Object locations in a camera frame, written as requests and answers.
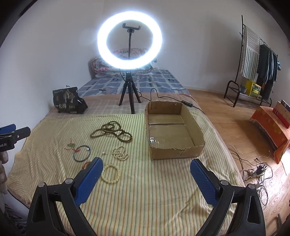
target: pillow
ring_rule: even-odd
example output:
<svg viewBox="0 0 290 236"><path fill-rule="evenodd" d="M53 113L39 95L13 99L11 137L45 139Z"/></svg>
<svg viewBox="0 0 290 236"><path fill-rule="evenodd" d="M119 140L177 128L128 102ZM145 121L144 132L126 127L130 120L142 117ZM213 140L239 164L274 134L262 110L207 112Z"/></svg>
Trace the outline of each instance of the pillow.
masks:
<svg viewBox="0 0 290 236"><path fill-rule="evenodd" d="M129 51L129 49L120 49L120 50L112 52L112 54L118 58L127 59L128 58L128 51ZM138 58L138 57L144 55L147 51L148 51L148 49L145 49L145 48L132 48L130 51L130 58ZM153 62L157 62L157 60L154 59L149 64L142 66L141 68L133 69L130 71L134 75L150 74L153 71L153 67L152 67ZM109 65L102 58L96 58L95 60L93 60L92 69L96 73L97 78L114 77L114 76L120 75L119 68L116 68L116 67ZM124 74L126 72L127 72L127 70L121 70L122 74Z"/></svg>

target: red string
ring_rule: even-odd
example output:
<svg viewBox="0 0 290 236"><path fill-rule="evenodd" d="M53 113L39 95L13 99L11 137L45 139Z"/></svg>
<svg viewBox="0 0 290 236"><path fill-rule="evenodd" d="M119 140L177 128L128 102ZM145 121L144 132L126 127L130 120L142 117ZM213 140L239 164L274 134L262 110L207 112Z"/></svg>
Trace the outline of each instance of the red string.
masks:
<svg viewBox="0 0 290 236"><path fill-rule="evenodd" d="M66 150L73 150L73 151L75 151L75 152L79 152L79 151L81 150L81 149L77 149L77 150L76 150L75 147L71 147L71 148L69 148L69 149L64 148L64 149L66 149Z"/></svg>

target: yellow box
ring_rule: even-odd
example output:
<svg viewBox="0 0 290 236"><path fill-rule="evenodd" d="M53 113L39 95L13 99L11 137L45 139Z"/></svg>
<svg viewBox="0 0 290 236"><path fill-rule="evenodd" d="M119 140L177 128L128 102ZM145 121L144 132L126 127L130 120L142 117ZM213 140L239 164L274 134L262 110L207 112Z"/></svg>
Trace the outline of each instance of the yellow box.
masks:
<svg viewBox="0 0 290 236"><path fill-rule="evenodd" d="M260 94L260 91L262 88L260 85L257 85L255 82L253 82L251 80L247 80L245 87L247 88L247 91L246 91L247 95L254 97L254 98L259 97L259 94Z"/></svg>

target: blue checkered sheet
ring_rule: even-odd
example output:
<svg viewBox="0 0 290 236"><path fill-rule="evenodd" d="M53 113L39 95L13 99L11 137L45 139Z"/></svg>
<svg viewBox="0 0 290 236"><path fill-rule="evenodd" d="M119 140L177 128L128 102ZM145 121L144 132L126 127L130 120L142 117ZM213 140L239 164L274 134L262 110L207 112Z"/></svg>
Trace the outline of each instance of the blue checkered sheet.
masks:
<svg viewBox="0 0 290 236"><path fill-rule="evenodd" d="M168 70L153 70L151 75L133 75L136 88L141 93L155 88L160 93L189 94L179 81ZM121 94L124 80L121 76L92 79L78 90L80 97L90 95Z"/></svg>

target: cardboard box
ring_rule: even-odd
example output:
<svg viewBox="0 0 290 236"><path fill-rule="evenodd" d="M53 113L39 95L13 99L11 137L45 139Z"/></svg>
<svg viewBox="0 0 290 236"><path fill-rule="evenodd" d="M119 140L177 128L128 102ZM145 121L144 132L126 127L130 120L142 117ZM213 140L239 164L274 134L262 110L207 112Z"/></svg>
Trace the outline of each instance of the cardboard box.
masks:
<svg viewBox="0 0 290 236"><path fill-rule="evenodd" d="M199 125L182 103L149 102L145 119L152 160L196 158L205 146Z"/></svg>
<svg viewBox="0 0 290 236"><path fill-rule="evenodd" d="M279 101L277 102L275 108L285 118L285 120L290 123L290 112L287 110L287 108L284 107Z"/></svg>
<svg viewBox="0 0 290 236"><path fill-rule="evenodd" d="M290 112L290 106L284 100L281 100L281 104Z"/></svg>

